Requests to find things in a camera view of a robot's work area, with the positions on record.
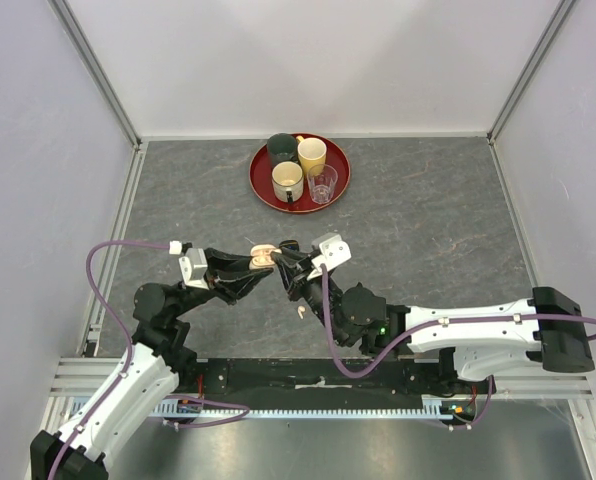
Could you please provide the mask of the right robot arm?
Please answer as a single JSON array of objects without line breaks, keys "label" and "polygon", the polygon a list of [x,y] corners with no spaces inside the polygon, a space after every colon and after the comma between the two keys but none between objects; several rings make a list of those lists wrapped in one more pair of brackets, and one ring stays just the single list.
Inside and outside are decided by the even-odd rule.
[{"label": "right robot arm", "polygon": [[303,300],[325,328],[330,348],[358,346],[372,357],[362,370],[340,370],[362,378],[390,354],[438,350],[443,363],[436,381],[445,392],[461,392],[507,369],[538,363],[554,373],[594,370],[580,305],[553,287],[529,298],[486,307],[437,309],[390,304],[362,284],[341,290],[327,266],[331,254],[281,248],[272,253],[288,297]]}]

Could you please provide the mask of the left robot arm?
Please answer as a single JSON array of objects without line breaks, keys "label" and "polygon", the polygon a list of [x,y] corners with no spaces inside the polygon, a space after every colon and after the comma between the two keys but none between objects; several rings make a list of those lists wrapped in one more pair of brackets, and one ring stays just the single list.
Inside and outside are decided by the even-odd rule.
[{"label": "left robot arm", "polygon": [[189,332],[181,316],[217,298],[228,305],[248,295],[274,268],[273,245],[247,255],[196,248],[171,241],[163,250],[177,257],[182,279],[147,283],[134,296],[136,331],[93,396],[58,431],[40,431],[30,445],[34,479],[106,479],[120,452],[169,395],[197,382],[197,355],[185,347]]}]

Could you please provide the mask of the cream earbud charging case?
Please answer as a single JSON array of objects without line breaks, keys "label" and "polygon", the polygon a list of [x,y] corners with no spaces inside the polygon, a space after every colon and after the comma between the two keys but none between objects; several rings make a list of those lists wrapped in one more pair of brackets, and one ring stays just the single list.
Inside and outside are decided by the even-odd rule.
[{"label": "cream earbud charging case", "polygon": [[280,253],[281,250],[271,244],[254,245],[250,250],[250,270],[274,268],[276,263],[272,258],[273,253]]}]

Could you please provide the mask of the black earbud charging case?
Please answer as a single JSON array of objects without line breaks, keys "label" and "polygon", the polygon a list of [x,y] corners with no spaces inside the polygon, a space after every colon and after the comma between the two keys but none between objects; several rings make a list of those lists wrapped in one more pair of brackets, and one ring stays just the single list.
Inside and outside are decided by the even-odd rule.
[{"label": "black earbud charging case", "polygon": [[296,240],[284,240],[279,244],[279,247],[293,251],[300,250],[299,243]]}]

